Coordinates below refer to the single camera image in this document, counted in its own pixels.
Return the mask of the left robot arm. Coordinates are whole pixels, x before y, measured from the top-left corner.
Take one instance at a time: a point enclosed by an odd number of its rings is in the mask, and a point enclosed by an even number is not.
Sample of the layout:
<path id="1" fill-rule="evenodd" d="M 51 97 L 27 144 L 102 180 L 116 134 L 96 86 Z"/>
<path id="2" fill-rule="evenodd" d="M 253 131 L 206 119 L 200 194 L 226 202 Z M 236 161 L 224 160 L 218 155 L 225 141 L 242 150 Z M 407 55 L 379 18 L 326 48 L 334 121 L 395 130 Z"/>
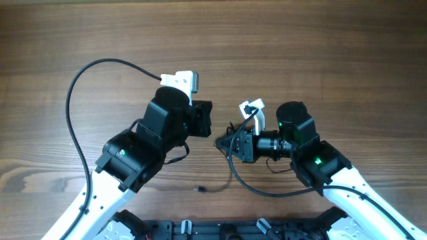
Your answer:
<path id="1" fill-rule="evenodd" d="M 210 101 L 192 101 L 174 87 L 160 87 L 143 118 L 104 145 L 91 185 L 81 190 L 44 238 L 94 239 L 161 170 L 169 151 L 184 146 L 189 136 L 210 136 L 212 107 Z"/>

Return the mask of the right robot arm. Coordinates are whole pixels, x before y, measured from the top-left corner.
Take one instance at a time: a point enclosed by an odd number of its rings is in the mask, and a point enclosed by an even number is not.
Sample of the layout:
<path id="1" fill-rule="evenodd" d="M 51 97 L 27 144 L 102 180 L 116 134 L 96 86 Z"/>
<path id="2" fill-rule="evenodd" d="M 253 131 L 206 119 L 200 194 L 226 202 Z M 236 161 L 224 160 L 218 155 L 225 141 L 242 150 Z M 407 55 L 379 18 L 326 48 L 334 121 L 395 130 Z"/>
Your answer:
<path id="1" fill-rule="evenodd" d="M 302 102 L 276 111 L 278 129 L 267 131 L 261 99 L 240 106 L 245 121 L 228 127 L 216 147 L 225 150 L 233 174 L 233 158 L 255 163 L 260 157 L 290 159 L 290 169 L 305 185 L 297 195 L 317 192 L 334 207 L 317 219 L 318 239 L 425 239 L 426 233 L 403 217 L 361 176 L 350 160 L 320 139 L 314 118 Z"/>

